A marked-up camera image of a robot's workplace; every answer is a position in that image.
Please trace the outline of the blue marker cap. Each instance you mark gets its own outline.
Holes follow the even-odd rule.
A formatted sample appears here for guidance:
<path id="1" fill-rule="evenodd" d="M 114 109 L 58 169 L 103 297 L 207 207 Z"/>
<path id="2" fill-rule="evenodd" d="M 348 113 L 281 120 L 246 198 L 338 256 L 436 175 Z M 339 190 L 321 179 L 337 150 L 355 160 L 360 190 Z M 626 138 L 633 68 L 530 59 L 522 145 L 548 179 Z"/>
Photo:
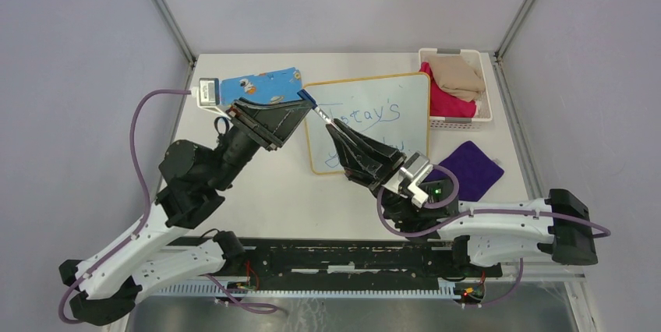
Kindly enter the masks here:
<path id="1" fill-rule="evenodd" d="M 305 89 L 299 90 L 297 94 L 304 101 L 308 101 L 312 108 L 317 107 L 316 100 Z"/>

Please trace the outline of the white whiteboard marker pen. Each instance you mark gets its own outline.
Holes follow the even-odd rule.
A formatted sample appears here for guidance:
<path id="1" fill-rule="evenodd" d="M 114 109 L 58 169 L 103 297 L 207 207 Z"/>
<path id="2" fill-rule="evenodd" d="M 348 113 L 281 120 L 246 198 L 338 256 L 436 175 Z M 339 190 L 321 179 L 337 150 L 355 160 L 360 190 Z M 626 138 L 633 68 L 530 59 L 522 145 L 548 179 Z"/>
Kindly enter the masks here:
<path id="1" fill-rule="evenodd" d="M 330 117 L 329 114 L 327 114 L 321 108 L 321 106 L 317 105 L 313 110 L 322 119 L 326 129 L 332 128 L 333 130 L 338 130 L 338 127 L 334 123 L 334 120 L 332 119 L 332 117 Z"/>

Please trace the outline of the yellow framed whiteboard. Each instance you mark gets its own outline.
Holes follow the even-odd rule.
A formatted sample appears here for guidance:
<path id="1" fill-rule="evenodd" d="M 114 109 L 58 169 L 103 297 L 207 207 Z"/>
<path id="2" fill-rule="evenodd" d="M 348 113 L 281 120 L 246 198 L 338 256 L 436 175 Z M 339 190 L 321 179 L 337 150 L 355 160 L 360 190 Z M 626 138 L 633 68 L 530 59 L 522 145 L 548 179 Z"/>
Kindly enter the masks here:
<path id="1" fill-rule="evenodd" d="M 430 79 L 423 72 L 304 86 L 331 119 L 411 155 L 429 149 Z"/>

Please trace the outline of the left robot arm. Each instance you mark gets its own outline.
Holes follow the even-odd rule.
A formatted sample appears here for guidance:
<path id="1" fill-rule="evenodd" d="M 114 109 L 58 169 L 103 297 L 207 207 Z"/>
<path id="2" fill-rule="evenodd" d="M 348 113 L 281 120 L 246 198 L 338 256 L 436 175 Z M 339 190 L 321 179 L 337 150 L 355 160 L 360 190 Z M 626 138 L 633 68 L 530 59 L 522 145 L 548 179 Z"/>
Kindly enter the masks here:
<path id="1" fill-rule="evenodd" d="M 60 275 L 67 291 L 58 311 L 65 323 L 114 323 L 156 290 L 199 275 L 238 274 L 245 250 L 231 231 L 220 231 L 185 252 L 163 260 L 152 255 L 192 231 L 224 202 L 223 192 L 260 149 L 284 146 L 313 102 L 301 99 L 232 103 L 215 148 L 176 140 L 159 170 L 166 186 L 148 200 L 143 216 L 87 260 L 66 260 Z"/>

